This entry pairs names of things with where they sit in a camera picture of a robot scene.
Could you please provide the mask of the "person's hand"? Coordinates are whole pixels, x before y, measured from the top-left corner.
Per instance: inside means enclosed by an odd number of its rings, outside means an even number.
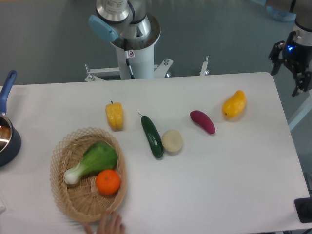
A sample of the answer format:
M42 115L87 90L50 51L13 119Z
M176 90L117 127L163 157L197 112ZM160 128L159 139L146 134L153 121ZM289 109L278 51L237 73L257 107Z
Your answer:
M99 221L96 234L124 234L125 225L117 212L105 212Z

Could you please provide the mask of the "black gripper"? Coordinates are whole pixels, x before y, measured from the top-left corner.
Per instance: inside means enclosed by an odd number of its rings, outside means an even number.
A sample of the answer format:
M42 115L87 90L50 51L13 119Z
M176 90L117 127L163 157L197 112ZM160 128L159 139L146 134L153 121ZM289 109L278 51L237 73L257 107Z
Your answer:
M299 32L292 31L284 41L275 43L269 53L269 60L272 62L271 76L276 75L282 64L293 74L295 88L292 97L299 93L312 89L312 72L306 71L311 61L311 46L297 42Z

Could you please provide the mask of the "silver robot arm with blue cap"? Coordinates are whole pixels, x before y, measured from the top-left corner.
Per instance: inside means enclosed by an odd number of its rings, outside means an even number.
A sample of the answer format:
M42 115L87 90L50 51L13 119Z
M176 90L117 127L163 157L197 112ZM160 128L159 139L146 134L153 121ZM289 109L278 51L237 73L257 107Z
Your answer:
M157 43L160 25L146 11L145 0L97 0L88 23L102 40L123 50L142 50Z

